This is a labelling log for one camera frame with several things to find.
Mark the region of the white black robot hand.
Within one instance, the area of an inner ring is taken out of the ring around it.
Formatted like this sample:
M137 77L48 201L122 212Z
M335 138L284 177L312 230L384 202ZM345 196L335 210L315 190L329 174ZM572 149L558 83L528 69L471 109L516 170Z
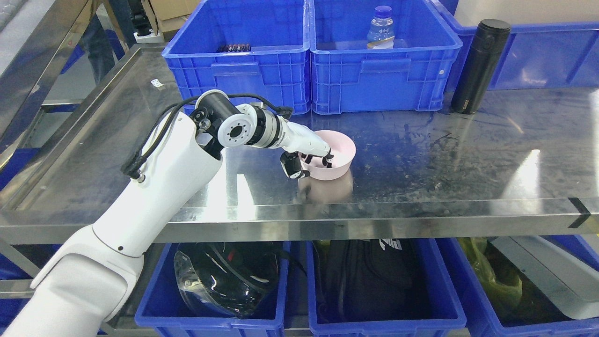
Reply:
M284 123L274 148L284 150L280 161L283 171L290 179L302 179L310 175L308 171L302 169L301 158L305 158L310 163L314 157L319 157L324 167L332 167L334 156L331 147L304 125L294 122Z

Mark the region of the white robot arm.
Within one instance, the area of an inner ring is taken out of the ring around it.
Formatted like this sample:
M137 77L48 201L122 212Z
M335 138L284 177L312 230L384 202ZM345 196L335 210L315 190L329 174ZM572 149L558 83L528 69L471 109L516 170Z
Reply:
M171 105L124 164L124 190L71 235L34 277L5 337L95 337L135 290L144 255L184 203L210 183L224 148L256 145L286 120L221 90Z

